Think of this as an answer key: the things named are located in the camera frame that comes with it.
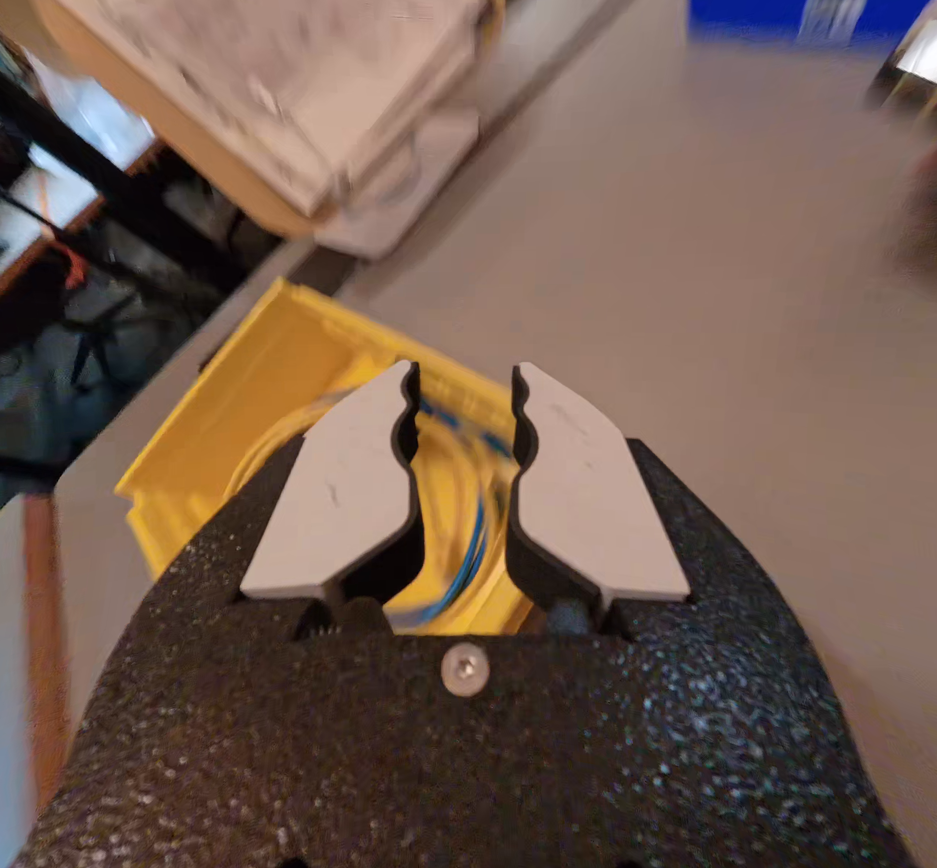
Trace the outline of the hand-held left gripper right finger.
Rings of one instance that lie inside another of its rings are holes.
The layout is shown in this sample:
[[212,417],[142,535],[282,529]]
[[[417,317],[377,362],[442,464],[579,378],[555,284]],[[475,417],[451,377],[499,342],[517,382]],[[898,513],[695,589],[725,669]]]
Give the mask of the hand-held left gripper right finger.
[[683,603],[692,594],[635,457],[603,412],[531,362],[511,372],[518,470],[507,570],[537,608]]

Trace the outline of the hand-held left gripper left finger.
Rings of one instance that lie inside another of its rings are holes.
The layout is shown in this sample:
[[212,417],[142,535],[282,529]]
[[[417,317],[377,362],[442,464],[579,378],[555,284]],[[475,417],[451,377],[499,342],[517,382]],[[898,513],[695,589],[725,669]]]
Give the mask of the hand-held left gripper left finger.
[[240,583],[245,597],[389,602],[417,578],[420,398],[420,366],[401,360],[306,430]]

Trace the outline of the yellow plastic bin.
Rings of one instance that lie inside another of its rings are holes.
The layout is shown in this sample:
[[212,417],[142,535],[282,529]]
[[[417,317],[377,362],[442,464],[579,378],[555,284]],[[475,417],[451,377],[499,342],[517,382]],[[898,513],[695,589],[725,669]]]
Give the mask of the yellow plastic bin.
[[261,468],[341,394],[400,360],[421,371],[424,507],[421,574],[388,605],[405,630],[433,635],[520,631],[530,602],[505,566],[514,419],[509,390],[429,347],[278,281],[217,350],[119,480],[153,580]]

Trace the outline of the grey partition foot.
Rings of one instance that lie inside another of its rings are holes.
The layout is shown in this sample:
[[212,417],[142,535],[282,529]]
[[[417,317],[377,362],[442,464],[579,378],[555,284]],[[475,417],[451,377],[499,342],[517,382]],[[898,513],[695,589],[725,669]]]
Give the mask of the grey partition foot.
[[363,179],[345,181],[315,242],[368,263],[392,253],[477,144],[480,126],[473,106],[427,117]]

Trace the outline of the tan wooden partition panel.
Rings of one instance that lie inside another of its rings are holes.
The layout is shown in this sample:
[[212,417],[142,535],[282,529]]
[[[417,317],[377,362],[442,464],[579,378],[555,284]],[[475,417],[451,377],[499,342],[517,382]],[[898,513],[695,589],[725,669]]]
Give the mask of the tan wooden partition panel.
[[83,75],[98,81],[117,101],[142,116],[160,140],[254,223],[293,239],[321,231],[338,214],[331,199],[312,215],[301,214],[252,166],[234,156],[57,0],[30,3],[53,42]]

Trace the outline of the white wood-edged background table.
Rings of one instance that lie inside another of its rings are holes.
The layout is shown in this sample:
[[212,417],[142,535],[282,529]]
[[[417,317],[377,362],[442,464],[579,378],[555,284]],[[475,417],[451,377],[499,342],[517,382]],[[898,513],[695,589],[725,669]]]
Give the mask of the white wood-edged background table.
[[[92,78],[64,76],[35,53],[6,51],[5,46],[2,74],[130,176],[150,167],[163,149],[147,121]],[[54,241],[53,227],[74,233],[104,206],[92,183],[35,139],[27,144],[25,171],[6,193],[10,200],[2,199],[1,207],[2,295],[42,257],[64,255],[64,246]]]

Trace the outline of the white printed poster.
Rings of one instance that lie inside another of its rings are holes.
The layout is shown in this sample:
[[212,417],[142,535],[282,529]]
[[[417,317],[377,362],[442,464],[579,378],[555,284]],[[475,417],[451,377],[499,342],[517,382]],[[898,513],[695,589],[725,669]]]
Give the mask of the white printed poster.
[[303,218],[368,182],[506,0],[56,0]]

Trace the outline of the shiny metal object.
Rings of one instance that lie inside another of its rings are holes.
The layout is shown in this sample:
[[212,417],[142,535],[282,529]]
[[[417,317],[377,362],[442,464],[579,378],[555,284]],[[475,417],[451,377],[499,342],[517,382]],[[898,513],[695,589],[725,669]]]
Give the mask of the shiny metal object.
[[922,9],[877,71],[866,93],[866,104],[935,124],[936,0]]

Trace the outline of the black frame post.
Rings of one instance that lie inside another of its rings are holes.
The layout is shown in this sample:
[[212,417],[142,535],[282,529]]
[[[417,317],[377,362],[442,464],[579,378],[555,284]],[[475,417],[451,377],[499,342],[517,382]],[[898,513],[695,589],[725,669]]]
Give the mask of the black frame post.
[[246,277],[230,255],[166,206],[161,197],[117,167],[50,109],[6,76],[1,78],[1,113],[38,145],[103,196],[113,219],[190,276],[231,292]]

